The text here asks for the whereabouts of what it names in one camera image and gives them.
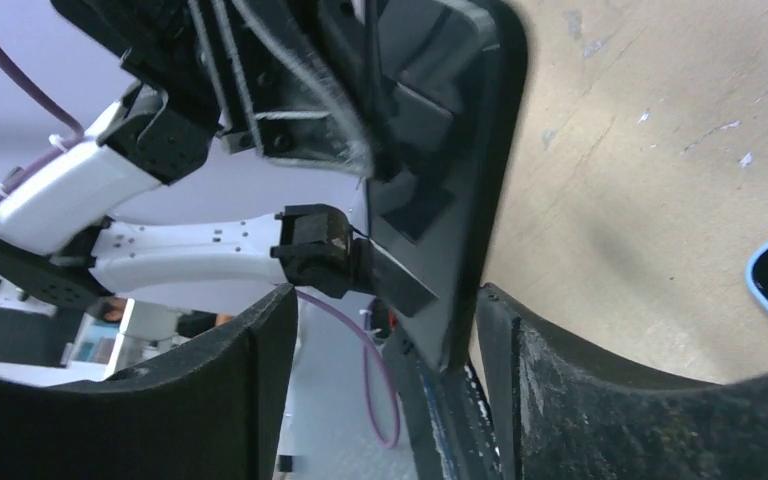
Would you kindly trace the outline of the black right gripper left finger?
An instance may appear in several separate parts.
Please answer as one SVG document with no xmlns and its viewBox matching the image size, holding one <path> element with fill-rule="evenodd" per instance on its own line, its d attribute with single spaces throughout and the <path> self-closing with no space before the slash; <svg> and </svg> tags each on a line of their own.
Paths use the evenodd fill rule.
<svg viewBox="0 0 768 480">
<path fill-rule="evenodd" d="M 269 479 L 297 338 L 284 284 L 100 382 L 0 379 L 0 479 Z"/>
</svg>

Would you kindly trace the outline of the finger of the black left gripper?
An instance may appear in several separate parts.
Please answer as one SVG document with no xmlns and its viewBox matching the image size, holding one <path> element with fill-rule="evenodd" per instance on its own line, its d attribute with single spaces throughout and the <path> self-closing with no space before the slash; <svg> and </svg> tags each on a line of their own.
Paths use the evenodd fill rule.
<svg viewBox="0 0 768 480">
<path fill-rule="evenodd" d="M 285 1 L 191 1 L 228 152 L 361 177 L 374 155 L 357 109 Z"/>
</svg>

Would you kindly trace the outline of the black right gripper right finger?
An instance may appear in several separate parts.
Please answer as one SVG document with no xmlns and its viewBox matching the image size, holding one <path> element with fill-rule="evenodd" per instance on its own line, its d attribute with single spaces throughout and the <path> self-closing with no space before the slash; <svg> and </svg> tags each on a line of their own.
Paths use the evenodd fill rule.
<svg viewBox="0 0 768 480">
<path fill-rule="evenodd" d="M 768 479 L 768 374 L 717 385 L 648 367 L 494 284 L 476 324 L 506 479 Z"/>
</svg>

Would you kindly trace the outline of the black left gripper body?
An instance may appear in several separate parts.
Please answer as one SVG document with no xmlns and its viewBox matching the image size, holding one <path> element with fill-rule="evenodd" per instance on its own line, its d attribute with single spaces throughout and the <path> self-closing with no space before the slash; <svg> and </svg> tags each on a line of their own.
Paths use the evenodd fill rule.
<svg viewBox="0 0 768 480">
<path fill-rule="evenodd" d="M 218 115 L 207 121 L 216 126 L 217 135 L 221 111 L 199 57 L 189 2 L 55 1 L 52 5 L 66 20 L 119 57 L 122 68 L 134 77 L 169 95 L 180 94 L 193 103 L 205 103 Z M 303 29 L 294 2 L 285 2 Z"/>
</svg>

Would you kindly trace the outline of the black phone case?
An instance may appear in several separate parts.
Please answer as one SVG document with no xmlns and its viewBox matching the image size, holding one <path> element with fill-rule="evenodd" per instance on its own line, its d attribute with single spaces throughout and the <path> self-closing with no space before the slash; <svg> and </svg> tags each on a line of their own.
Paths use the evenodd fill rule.
<svg viewBox="0 0 768 480">
<path fill-rule="evenodd" d="M 438 372 L 463 366 L 468 357 L 472 318 L 504 186 L 513 137 L 529 70 L 528 26 L 511 1 L 480 1 L 494 22 L 498 50 L 490 53 L 485 100 L 477 116 L 479 161 L 473 175 L 466 238 L 454 288 L 454 309 L 447 323 L 441 358 L 428 363 Z"/>
</svg>

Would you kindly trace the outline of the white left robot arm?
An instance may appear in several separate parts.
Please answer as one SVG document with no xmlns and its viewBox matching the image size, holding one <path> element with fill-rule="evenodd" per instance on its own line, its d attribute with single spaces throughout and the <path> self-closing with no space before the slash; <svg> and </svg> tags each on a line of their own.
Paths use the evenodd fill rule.
<svg viewBox="0 0 768 480">
<path fill-rule="evenodd" d="M 133 77 L 89 126 L 70 116 L 39 160 L 0 182 L 0 277 L 86 308 L 143 288 L 254 280 L 341 297 L 362 263 L 340 209 L 317 203 L 225 221 L 128 219 L 123 205 L 196 173 L 211 149 L 367 176 L 357 109 L 297 1 L 57 1 Z"/>
</svg>

